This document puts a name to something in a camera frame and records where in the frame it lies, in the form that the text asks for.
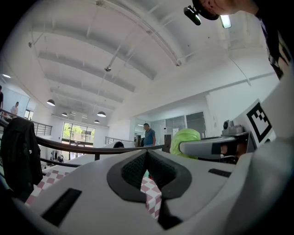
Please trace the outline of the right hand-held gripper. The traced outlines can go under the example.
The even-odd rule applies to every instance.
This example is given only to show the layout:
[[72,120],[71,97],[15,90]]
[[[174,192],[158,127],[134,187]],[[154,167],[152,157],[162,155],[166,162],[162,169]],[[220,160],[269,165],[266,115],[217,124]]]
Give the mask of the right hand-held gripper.
[[179,144],[179,150],[190,157],[221,157],[221,146],[238,140],[247,143],[247,152],[254,152],[272,132],[272,125],[257,99],[239,116],[224,122],[223,136],[184,141]]

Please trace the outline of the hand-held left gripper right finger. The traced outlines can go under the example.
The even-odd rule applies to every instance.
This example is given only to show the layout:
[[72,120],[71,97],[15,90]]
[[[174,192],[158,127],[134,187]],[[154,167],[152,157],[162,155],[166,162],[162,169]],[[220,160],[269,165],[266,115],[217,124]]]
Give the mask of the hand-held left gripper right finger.
[[233,199],[226,184],[236,165],[147,151],[148,170],[162,192],[148,235],[225,235]]

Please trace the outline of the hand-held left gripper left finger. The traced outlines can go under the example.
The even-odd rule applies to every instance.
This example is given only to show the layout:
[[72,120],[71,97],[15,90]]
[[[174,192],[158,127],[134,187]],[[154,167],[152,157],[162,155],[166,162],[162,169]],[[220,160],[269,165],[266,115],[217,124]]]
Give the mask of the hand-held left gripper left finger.
[[174,235],[152,218],[146,195],[121,177],[121,168],[152,151],[124,153],[78,167],[42,192],[32,205],[14,205],[42,235]]

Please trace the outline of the person's right hand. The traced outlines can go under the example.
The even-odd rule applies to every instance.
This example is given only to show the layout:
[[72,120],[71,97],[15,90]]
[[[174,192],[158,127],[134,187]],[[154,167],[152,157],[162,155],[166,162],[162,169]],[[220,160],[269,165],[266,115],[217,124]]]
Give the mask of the person's right hand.
[[239,143],[227,143],[223,144],[220,147],[220,153],[223,156],[235,156],[237,158],[240,158],[241,155],[245,154],[247,152],[247,144],[243,142]]

